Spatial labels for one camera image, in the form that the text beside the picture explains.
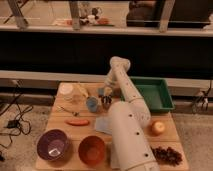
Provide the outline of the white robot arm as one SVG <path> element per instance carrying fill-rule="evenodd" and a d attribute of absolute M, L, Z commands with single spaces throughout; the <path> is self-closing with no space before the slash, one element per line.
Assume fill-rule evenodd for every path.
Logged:
<path fill-rule="evenodd" d="M 114 56 L 107 74 L 107 86 L 118 85 L 124 101 L 114 102 L 109 110 L 109 128 L 121 171 L 160 171 L 143 129 L 151 121 L 150 110 L 127 71 L 128 59 Z"/>

